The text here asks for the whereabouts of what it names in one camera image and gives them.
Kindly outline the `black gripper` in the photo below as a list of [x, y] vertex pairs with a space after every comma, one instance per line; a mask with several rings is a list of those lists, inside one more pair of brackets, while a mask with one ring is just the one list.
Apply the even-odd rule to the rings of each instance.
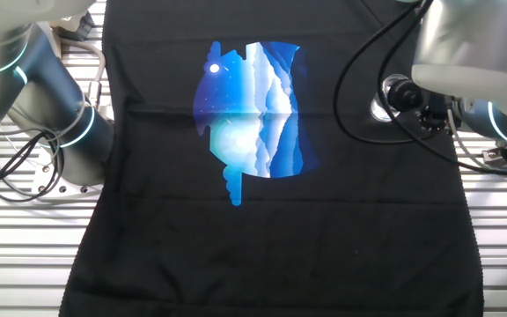
[[[422, 128], [429, 132], [436, 132], [443, 130], [446, 122], [448, 129], [452, 133], [457, 133], [461, 127], [459, 102], [453, 97], [444, 97], [443, 94], [436, 92], [426, 92], [423, 97], [424, 102], [421, 107], [423, 111], [418, 115]], [[430, 111], [443, 109], [445, 114]]]

